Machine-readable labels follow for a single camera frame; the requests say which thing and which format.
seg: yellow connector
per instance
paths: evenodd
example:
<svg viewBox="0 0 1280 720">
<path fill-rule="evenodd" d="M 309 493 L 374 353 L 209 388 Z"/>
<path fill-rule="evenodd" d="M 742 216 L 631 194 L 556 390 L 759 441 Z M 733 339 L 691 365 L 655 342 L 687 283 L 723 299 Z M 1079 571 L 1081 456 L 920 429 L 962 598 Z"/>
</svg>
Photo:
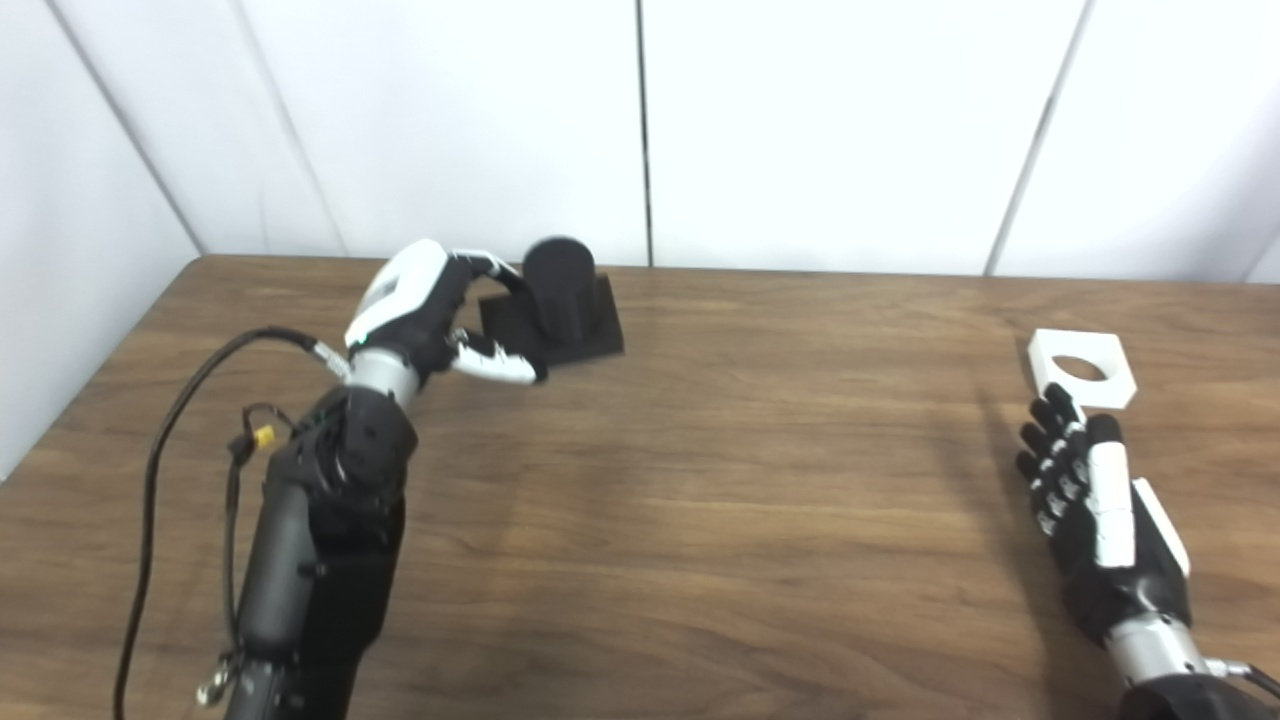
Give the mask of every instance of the yellow connector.
<svg viewBox="0 0 1280 720">
<path fill-rule="evenodd" d="M 253 430 L 253 447 L 264 448 L 275 442 L 275 428 L 271 425 L 262 425 L 261 428 Z"/>
</svg>

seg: black cable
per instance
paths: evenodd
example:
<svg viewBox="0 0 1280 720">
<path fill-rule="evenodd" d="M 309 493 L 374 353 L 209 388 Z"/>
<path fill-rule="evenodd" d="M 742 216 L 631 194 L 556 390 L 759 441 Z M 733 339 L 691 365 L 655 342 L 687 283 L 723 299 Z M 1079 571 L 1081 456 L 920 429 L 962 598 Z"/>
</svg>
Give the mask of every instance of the black cable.
<svg viewBox="0 0 1280 720">
<path fill-rule="evenodd" d="M 236 609 L 236 516 L 239 512 L 241 470 L 256 450 L 253 425 L 250 416 L 265 410 L 276 420 L 288 425 L 289 432 L 298 427 L 292 419 L 271 402 L 255 402 L 241 410 L 243 433 L 232 441 L 232 464 L 227 469 L 227 503 L 223 515 L 223 624 L 227 626 L 228 656 L 239 655 L 239 634 L 236 632 L 238 610 Z"/>
<path fill-rule="evenodd" d="M 223 523 L 223 623 L 227 625 L 229 652 L 239 655 L 239 634 L 236 632 L 236 514 L 239 510 L 241 465 L 232 462 L 227 470 L 227 510 Z"/>
<path fill-rule="evenodd" d="M 316 346 L 316 338 L 288 328 L 266 327 L 242 333 L 232 338 L 227 345 L 218 348 L 205 364 L 187 380 L 186 387 L 174 398 L 173 406 L 160 421 L 155 441 L 151 443 L 151 452 L 147 455 L 146 471 L 142 475 L 142 542 L 138 551 L 138 583 L 133 591 L 133 603 L 129 607 L 129 621 L 124 629 L 124 643 L 120 648 L 120 664 L 115 673 L 115 687 L 111 691 L 111 714 L 115 720 L 124 720 L 124 691 L 129 683 L 129 664 L 133 661 L 133 646 L 138 639 L 138 626 L 142 624 L 142 610 L 147 601 L 147 588 L 151 583 L 151 551 L 155 539 L 156 521 L 156 477 L 160 473 L 160 454 L 169 441 L 169 433 L 178 423 L 178 416 L 191 402 L 200 386 L 209 378 L 218 365 L 236 354 L 237 350 L 259 340 L 278 340 L 289 342 L 311 352 Z"/>
<path fill-rule="evenodd" d="M 1280 682 L 1258 670 L 1257 665 L 1249 665 L 1249 673 L 1244 675 L 1244 679 L 1280 698 Z"/>
</svg>

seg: wood grain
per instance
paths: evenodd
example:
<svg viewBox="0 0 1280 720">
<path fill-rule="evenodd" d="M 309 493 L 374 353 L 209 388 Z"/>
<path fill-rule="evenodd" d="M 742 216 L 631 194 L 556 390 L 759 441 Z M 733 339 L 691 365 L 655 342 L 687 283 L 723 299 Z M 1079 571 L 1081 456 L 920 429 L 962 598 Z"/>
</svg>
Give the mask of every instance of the wood grain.
<svg viewBox="0 0 1280 720">
<path fill-rule="evenodd" d="M 108 714 L 160 416 L 242 329 L 337 343 L 376 266 L 198 260 L 0 486 L 0 717 Z M 1037 327 L 1121 334 L 1132 462 L 1190 550 L 1197 638 L 1280 669 L 1280 288 L 611 275 L 625 359 L 538 388 L 436 377 L 415 406 L 353 719 L 1110 716 L 1108 660 L 1064 619 L 1011 473 Z M 132 717 L 219 716 L 192 692 L 221 643 L 223 443 L 242 405 L 326 384 L 257 347 L 174 432 Z M 246 518 L 257 501 L 248 483 Z"/>
</svg>

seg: black square base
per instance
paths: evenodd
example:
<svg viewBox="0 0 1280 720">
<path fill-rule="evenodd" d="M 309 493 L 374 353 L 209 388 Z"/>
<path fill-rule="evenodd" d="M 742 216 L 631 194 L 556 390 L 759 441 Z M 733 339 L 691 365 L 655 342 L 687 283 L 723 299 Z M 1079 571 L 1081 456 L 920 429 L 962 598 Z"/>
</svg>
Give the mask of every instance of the black square base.
<svg viewBox="0 0 1280 720">
<path fill-rule="evenodd" d="M 481 299 L 480 323 L 489 340 L 511 352 L 540 357 L 548 368 L 617 355 L 622 352 L 622 323 L 608 275 L 595 277 L 595 301 L 599 310 L 595 332 L 579 343 L 562 343 L 543 336 L 538 329 L 534 300 L 527 292 Z"/>
</svg>

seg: robotic arm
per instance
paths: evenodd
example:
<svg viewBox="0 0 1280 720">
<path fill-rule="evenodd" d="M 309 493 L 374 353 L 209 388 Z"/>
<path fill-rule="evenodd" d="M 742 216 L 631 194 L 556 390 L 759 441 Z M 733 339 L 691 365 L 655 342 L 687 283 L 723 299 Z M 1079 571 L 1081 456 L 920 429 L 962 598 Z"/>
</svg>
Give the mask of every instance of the robotic arm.
<svg viewBox="0 0 1280 720">
<path fill-rule="evenodd" d="M 410 404 L 433 373 L 451 368 L 526 384 L 547 378 L 541 363 L 451 329 L 479 277 L 512 290 L 522 282 L 488 252 L 451 254 L 428 240 L 374 278 L 346 334 L 349 372 L 330 363 L 344 383 L 271 455 L 232 648 L 197 692 L 202 705 L 233 684 L 229 720 L 346 717 L 360 659 L 383 626 L 404 532 L 406 468 L 417 445 Z"/>
<path fill-rule="evenodd" d="M 1240 676 L 1276 693 L 1256 667 L 1204 657 L 1190 635 L 1190 560 L 1144 478 L 1130 479 L 1120 424 L 1085 420 L 1060 386 L 1030 406 L 1029 452 L 1018 469 L 1030 483 L 1032 514 L 1048 536 L 1076 626 L 1105 647 L 1129 688 L 1121 720 L 1263 720 L 1272 712 L 1229 684 Z"/>
</svg>

